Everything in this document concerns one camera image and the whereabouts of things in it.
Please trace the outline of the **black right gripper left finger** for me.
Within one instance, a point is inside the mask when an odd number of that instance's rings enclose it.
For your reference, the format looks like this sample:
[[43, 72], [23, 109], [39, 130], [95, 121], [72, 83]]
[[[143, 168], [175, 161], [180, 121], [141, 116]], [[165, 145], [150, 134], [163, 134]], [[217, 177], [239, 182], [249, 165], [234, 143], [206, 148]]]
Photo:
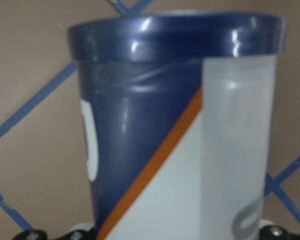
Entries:
[[[14, 236], [14, 240], [49, 240], [48, 234], [41, 229], [26, 230]], [[55, 240], [95, 240], [96, 231], [90, 222], [78, 223], [67, 233]]]

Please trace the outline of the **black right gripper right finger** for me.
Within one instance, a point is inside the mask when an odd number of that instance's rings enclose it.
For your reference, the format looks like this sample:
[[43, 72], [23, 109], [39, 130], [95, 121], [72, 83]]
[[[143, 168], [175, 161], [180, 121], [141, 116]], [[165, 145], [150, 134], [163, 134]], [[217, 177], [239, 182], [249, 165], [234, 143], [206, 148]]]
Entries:
[[262, 219], [259, 224], [259, 240], [300, 240], [300, 234], [287, 231], [273, 222]]

